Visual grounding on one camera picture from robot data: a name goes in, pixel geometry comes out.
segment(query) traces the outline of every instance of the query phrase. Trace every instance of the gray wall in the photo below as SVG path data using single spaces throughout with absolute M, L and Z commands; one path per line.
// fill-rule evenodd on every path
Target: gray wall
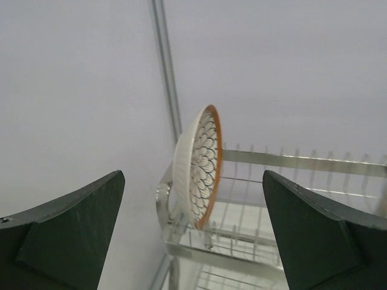
M 144 289 L 174 148 L 148 3 L 5 0 L 0 19 L 0 216 L 123 170 L 99 289 Z
M 214 103 L 227 147 L 387 152 L 387 2 L 167 0 L 182 123 Z

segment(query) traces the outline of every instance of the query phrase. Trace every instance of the rack wire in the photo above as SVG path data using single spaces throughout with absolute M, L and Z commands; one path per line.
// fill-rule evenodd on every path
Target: rack wire
M 197 289 L 288 289 L 263 195 L 265 170 L 356 209 L 385 216 L 386 156 L 372 163 L 369 155 L 353 161 L 349 153 L 339 160 L 332 152 L 319 158 L 315 150 L 300 156 L 298 149 L 286 155 L 281 148 L 276 155 L 267 147 L 264 153 L 254 152 L 253 146 L 249 152 L 240 151 L 239 145 L 236 150 L 224 148 L 210 221 L 198 231 L 182 214 L 180 218 L 173 214 L 164 235 L 169 254 L 203 263 Z

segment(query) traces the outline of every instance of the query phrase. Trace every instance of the metal dish rack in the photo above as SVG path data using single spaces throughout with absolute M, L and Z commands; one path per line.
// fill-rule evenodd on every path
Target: metal dish rack
M 262 191 L 270 169 L 307 189 L 368 213 L 386 213 L 386 156 L 352 161 L 223 149 L 224 165 L 210 221 L 192 228 L 178 204 L 169 211 L 172 165 L 157 189 L 157 214 L 170 258 L 163 289 L 288 289 Z

